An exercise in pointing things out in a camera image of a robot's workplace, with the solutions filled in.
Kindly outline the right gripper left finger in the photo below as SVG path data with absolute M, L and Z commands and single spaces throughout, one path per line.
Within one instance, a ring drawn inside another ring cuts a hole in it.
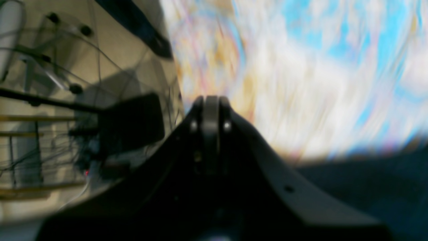
M 37 241 L 150 241 L 172 232 L 180 205 L 213 177 L 213 96 L 198 97 L 184 121 L 133 174 L 100 195 L 44 221 Z

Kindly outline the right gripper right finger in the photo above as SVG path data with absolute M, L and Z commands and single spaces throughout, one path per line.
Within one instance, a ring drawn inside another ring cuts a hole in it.
M 266 191 L 263 215 L 285 212 L 279 224 L 259 224 L 251 231 L 306 241 L 391 241 L 387 227 L 376 218 L 326 194 L 306 180 L 237 114 L 224 96 L 213 96 L 213 174 L 236 177 L 254 195 Z

